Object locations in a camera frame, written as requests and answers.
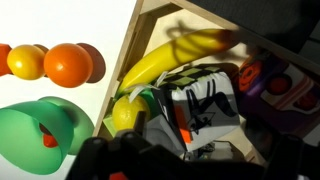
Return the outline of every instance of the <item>white wall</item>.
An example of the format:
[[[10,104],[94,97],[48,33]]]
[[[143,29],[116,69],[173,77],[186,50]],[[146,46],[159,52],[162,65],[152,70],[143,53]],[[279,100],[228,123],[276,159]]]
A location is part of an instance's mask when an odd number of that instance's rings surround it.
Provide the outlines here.
[[[103,55],[106,74],[98,83],[72,89],[59,87],[47,78],[26,81],[5,75],[0,77],[0,108],[58,96],[76,103],[95,124],[135,3],[135,0],[1,0],[0,43],[12,48],[21,44],[51,48],[66,42],[88,43]],[[0,179],[64,179],[73,159],[68,156],[56,173],[43,177],[19,170],[0,155]]]

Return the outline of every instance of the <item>toy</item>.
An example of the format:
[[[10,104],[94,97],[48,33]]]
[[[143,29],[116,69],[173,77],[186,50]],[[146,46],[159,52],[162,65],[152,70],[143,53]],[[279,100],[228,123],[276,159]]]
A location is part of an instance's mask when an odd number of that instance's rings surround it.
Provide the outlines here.
[[[75,104],[58,97],[0,109],[0,154],[34,174],[51,174],[76,155],[94,126]]]
[[[252,131],[252,126],[259,127],[260,122],[250,119],[251,127],[246,124],[246,134]],[[149,143],[138,128],[120,131],[112,141],[101,137],[87,139],[66,179],[111,179],[114,173],[123,173],[131,180],[320,179],[318,166],[313,166],[320,161],[319,147],[292,135],[279,135],[264,126],[255,128],[272,139],[266,147],[272,148],[264,165],[230,159],[183,161],[165,147]]]
[[[130,69],[115,98],[130,86],[150,83],[164,71],[226,51],[237,44],[238,41],[232,39],[232,31],[224,29],[198,30],[169,41],[147,54]]]
[[[0,44],[0,76],[11,74],[11,70],[7,64],[7,57],[11,47],[8,44]]]
[[[117,130],[133,128],[139,111],[145,111],[147,120],[150,119],[150,108],[141,96],[136,96],[132,102],[129,101],[129,95],[122,96],[112,110],[115,128]]]
[[[237,102],[243,117],[255,114],[281,133],[304,137],[320,115],[320,86],[293,64],[260,50],[239,70]]]
[[[88,52],[71,43],[51,48],[44,58],[46,75],[57,85],[73,88],[85,83],[93,71],[93,62]]]
[[[196,150],[240,124],[230,79],[213,64],[168,74],[152,92],[185,151]]]
[[[35,80],[44,76],[43,60],[45,53],[33,45],[20,45],[13,48],[7,63],[14,75],[25,80]]]

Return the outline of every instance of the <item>box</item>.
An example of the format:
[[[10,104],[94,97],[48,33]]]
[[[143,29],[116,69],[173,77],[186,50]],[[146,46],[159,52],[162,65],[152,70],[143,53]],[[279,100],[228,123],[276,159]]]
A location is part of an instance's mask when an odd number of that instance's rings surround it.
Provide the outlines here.
[[[188,1],[159,0],[150,3],[150,1],[147,0],[138,0],[119,55],[115,72],[112,75],[111,83],[107,91],[105,117],[110,116],[112,112],[112,107],[114,105],[113,97],[119,83],[136,62],[167,41],[182,34],[204,28],[225,28],[234,30],[236,32],[235,38],[239,38],[242,43],[225,53],[199,59],[189,63],[187,66],[194,66],[201,63],[219,63],[225,64],[226,67],[235,65],[239,68],[244,60],[250,55],[251,47],[258,45],[290,60],[292,63],[310,70],[312,73],[318,74],[320,72],[318,71],[320,68],[314,66],[307,59],[302,58],[263,37],[251,33],[241,26],[218,17],[212,12],[197,7]],[[103,126],[103,124],[101,124],[101,127],[96,131],[96,134],[107,139],[112,139],[112,134],[105,126]],[[241,126],[230,134],[230,136],[228,134],[225,137],[232,139],[232,143],[235,144],[245,156],[252,151],[252,145],[244,136]]]
[[[152,92],[185,151],[197,150],[240,125],[231,80],[212,64],[169,74]]]
[[[252,54],[239,70],[238,103],[281,133],[305,137],[318,125],[320,86],[269,51]]]

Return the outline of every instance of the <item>lemon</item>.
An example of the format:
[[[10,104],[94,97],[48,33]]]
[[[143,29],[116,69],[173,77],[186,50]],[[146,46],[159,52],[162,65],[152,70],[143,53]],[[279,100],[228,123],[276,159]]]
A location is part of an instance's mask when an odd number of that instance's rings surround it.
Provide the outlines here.
[[[35,80],[44,76],[45,53],[32,45],[20,45],[13,48],[7,57],[7,64],[12,73],[26,80]]]
[[[150,109],[141,96],[135,97],[131,103],[129,102],[129,95],[122,96],[116,101],[112,110],[114,127],[118,131],[132,129],[139,111],[145,111],[147,113],[146,119],[149,120]]]

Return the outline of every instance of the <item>black object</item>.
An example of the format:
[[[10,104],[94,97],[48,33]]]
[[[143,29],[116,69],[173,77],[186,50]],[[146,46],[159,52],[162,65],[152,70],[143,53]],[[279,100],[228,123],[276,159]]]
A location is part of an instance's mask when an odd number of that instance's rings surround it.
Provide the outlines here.
[[[247,132],[252,127],[264,128],[258,117],[252,116],[248,122]],[[298,137],[269,130],[269,127],[263,129],[272,140],[264,154],[266,167],[236,161],[184,162],[164,147],[152,146],[134,130],[126,130],[118,132],[111,142],[99,137],[87,139],[66,179],[109,179],[116,172],[123,172],[128,179],[297,180],[298,174],[320,179],[316,168],[320,162],[318,147],[304,144]],[[249,139],[253,132],[247,133]]]
[[[295,53],[320,20],[319,0],[189,1]]]

